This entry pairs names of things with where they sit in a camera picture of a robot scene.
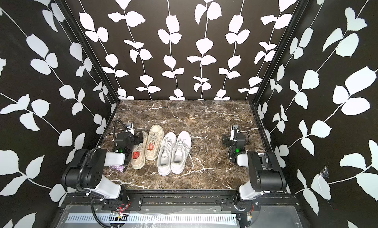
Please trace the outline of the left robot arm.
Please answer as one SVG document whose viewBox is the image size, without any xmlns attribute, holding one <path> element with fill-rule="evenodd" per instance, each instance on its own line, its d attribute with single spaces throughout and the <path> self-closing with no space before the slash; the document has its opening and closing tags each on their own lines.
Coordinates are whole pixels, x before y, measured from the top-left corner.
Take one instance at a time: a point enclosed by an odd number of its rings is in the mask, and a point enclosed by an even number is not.
<svg viewBox="0 0 378 228">
<path fill-rule="evenodd" d="M 135 133 L 133 123 L 119 119 L 113 123 L 114 145 L 111 151 L 99 147 L 77 151 L 62 176 L 64 187 L 75 188 L 86 195 L 104 199 L 120 199 L 122 187 L 103 175 L 104 167 L 124 172 L 132 163 L 133 149 L 147 139 L 143 132 Z"/>
</svg>

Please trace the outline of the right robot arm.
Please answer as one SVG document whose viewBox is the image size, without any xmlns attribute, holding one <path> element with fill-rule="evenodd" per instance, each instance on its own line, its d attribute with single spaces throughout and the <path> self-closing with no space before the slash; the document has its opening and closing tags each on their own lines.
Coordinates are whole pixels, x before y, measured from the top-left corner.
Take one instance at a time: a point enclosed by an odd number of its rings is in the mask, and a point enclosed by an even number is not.
<svg viewBox="0 0 378 228">
<path fill-rule="evenodd" d="M 232 129 L 230 135 L 222 135 L 222 144 L 228 148 L 231 163 L 248 169 L 249 180 L 238 187 L 238 200 L 286 192 L 286 179 L 274 153 L 247 150 L 246 135 L 237 129 Z"/>
</svg>

